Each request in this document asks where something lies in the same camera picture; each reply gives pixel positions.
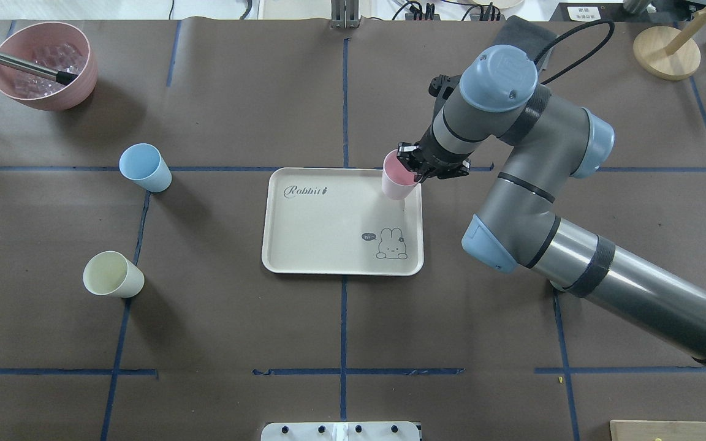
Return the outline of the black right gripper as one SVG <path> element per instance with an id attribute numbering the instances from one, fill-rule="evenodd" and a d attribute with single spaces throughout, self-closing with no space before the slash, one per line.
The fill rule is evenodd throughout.
<path id="1" fill-rule="evenodd" d="M 429 178 L 462 178 L 470 172 L 468 159 L 459 163 L 443 162 L 422 150 L 420 145 L 405 142 L 398 144 L 397 159 L 406 170 L 416 174 L 417 184 L 423 184 Z"/>

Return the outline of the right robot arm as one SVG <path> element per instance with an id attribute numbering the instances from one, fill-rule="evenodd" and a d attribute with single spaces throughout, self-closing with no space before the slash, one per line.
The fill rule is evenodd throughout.
<path id="1" fill-rule="evenodd" d="M 494 136 L 512 147 L 463 249 L 502 273 L 522 266 L 556 288 L 619 316 L 706 366 L 706 291 L 553 212 L 569 178 L 586 178 L 608 159 L 613 128 L 538 82 L 520 48 L 486 48 L 441 105 L 417 143 L 400 143 L 401 167 L 426 179 L 462 178 L 469 156 Z"/>

